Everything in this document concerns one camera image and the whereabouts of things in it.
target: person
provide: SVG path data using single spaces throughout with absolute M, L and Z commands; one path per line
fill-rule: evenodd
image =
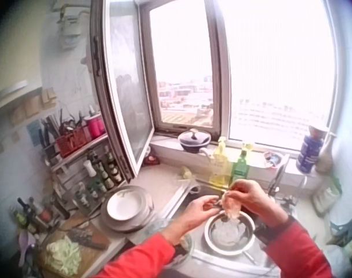
M 281 269 L 282 277 L 332 277 L 328 261 L 306 230 L 274 203 L 257 182 L 237 180 L 226 192 L 226 198 L 231 198 L 230 203 L 240 202 L 267 225 L 266 231 L 261 231 L 260 236 L 257 231 L 256 235 L 267 244 L 264 250 Z M 179 244 L 182 236 L 219 213 L 213 207 L 217 200 L 218 196 L 203 196 L 192 201 L 164 230 L 109 262 L 95 278 L 157 277 L 172 259 L 173 246 Z

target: red sleeve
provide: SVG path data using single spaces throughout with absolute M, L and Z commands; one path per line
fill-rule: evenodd
M 279 266 L 282 277 L 332 277 L 324 254 L 297 222 L 273 240 L 265 252 Z
M 174 247 L 157 233 L 109 262 L 94 278 L 155 278 L 174 253 Z

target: wall shelf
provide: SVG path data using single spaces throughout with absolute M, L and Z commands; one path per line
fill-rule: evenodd
M 95 146 L 101 144 L 103 141 L 107 139 L 107 134 L 104 134 L 100 136 L 99 138 L 94 139 L 93 141 L 89 142 L 88 144 L 84 145 L 82 148 L 77 150 L 76 152 L 72 153 L 68 157 L 64 158 L 58 164 L 54 165 L 51 167 L 52 172 L 56 172 L 59 168 L 65 166 L 66 164 L 69 164 L 73 162 L 75 159 L 79 158 L 82 156 L 88 149 L 94 148 Z

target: glass pane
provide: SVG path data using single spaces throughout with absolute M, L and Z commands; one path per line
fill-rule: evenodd
M 178 0 L 150 12 L 161 119 L 212 127 L 212 63 L 203 0 Z
M 230 138 L 299 149 L 327 124 L 335 75 L 321 0 L 220 0 L 231 67 Z
M 113 80 L 116 82 L 121 113 L 136 162 L 151 129 L 151 116 L 141 59 L 139 22 L 134 1 L 110 3 L 110 38 Z

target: white plate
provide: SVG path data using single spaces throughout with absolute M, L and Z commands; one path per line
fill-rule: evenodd
M 107 213 L 115 220 L 124 221 L 135 217 L 143 207 L 143 199 L 132 189 L 121 190 L 109 199 Z
M 134 186 L 134 185 L 126 185 L 123 188 L 121 188 L 121 190 L 123 190 L 124 188 L 128 188 L 128 189 L 131 188 L 133 190 L 139 191 L 140 194 L 143 194 L 145 208 L 141 210 L 141 212 L 139 212 L 138 215 L 136 215 L 132 219 L 129 219 L 126 221 L 118 221 L 118 220 L 112 219 L 107 212 L 107 204 L 110 199 L 109 198 L 102 204 L 100 218 L 103 224 L 105 224 L 115 232 L 131 233 L 131 232 L 138 231 L 139 229 L 143 228 L 145 225 L 147 225 L 150 222 L 150 220 L 154 216 L 154 203 L 151 198 L 151 195 L 142 187 Z

